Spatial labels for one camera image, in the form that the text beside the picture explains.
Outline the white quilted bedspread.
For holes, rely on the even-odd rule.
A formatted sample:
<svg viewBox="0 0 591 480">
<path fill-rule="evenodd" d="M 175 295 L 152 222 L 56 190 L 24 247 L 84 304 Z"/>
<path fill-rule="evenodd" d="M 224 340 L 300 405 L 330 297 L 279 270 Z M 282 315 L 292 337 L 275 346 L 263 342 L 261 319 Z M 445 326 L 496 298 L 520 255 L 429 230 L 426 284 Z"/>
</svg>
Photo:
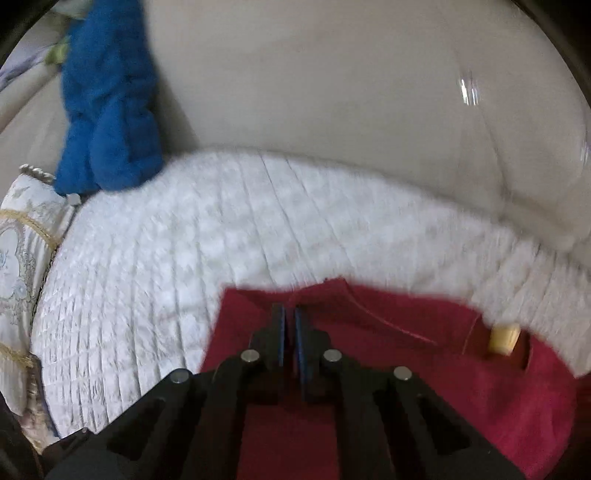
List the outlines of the white quilted bedspread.
<svg viewBox="0 0 591 480">
<path fill-rule="evenodd" d="M 335 277 L 467 302 L 590 369 L 590 271 L 567 256 L 381 174 L 204 151 L 77 210 L 32 333 L 57 432 L 100 430 L 171 370 L 200 367 L 225 288 Z"/>
</svg>

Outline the green plush toy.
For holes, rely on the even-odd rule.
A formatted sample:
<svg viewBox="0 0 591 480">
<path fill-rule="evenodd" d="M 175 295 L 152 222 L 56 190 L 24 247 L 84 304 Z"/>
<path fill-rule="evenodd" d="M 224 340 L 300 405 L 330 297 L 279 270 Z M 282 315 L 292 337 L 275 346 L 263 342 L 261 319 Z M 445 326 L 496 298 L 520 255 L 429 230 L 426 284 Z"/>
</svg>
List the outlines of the green plush toy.
<svg viewBox="0 0 591 480">
<path fill-rule="evenodd" d="M 46 65 L 63 65 L 67 59 L 69 47 L 69 37 L 63 37 L 48 50 L 44 63 Z"/>
</svg>

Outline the blue quilted cushion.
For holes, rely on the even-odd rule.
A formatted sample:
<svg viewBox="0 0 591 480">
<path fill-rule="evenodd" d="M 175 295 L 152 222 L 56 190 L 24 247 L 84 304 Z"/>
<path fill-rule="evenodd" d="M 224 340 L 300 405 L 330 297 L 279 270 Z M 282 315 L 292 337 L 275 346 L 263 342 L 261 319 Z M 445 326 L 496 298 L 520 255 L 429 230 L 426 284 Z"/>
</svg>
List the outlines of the blue quilted cushion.
<svg viewBox="0 0 591 480">
<path fill-rule="evenodd" d="M 69 127 L 55 173 L 58 194 L 126 190 L 160 172 L 151 110 L 157 77 L 140 2 L 93 2 L 69 31 L 61 83 Z"/>
</svg>

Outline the red knit garment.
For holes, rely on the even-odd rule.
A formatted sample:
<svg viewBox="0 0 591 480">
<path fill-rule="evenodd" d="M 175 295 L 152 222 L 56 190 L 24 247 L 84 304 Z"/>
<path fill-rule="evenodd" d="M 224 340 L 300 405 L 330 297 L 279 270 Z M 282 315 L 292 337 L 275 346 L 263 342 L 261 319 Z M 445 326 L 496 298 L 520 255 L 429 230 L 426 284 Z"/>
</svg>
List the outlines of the red knit garment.
<svg viewBox="0 0 591 480">
<path fill-rule="evenodd" d="M 496 329 L 478 310 L 344 279 L 291 291 L 229 288 L 221 297 L 204 370 L 249 343 L 273 305 L 303 308 L 335 347 L 369 367 L 406 366 L 526 477 L 545 479 L 590 439 L 590 379 L 522 331 L 508 356 L 491 351 Z"/>
</svg>

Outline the white gold embroidered pillow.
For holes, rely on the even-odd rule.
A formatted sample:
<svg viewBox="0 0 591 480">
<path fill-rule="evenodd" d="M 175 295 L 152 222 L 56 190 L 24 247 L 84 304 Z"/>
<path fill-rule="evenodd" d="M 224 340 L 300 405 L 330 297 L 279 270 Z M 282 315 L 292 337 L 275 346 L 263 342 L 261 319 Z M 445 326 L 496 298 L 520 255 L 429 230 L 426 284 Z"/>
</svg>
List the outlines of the white gold embroidered pillow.
<svg viewBox="0 0 591 480">
<path fill-rule="evenodd" d="M 75 213 L 53 180 L 25 164 L 1 202 L 1 394 L 17 416 L 27 406 L 37 300 Z"/>
</svg>

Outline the beige tufted headboard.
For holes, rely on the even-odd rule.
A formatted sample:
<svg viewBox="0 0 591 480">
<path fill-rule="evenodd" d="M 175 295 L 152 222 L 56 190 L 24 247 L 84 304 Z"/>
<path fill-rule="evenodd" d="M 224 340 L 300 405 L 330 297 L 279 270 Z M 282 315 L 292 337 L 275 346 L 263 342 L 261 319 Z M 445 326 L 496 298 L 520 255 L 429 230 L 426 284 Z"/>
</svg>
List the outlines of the beige tufted headboard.
<svg viewBox="0 0 591 480">
<path fill-rule="evenodd" d="M 590 76 L 531 2 L 147 1 L 163 148 L 390 173 L 590 260 Z"/>
</svg>

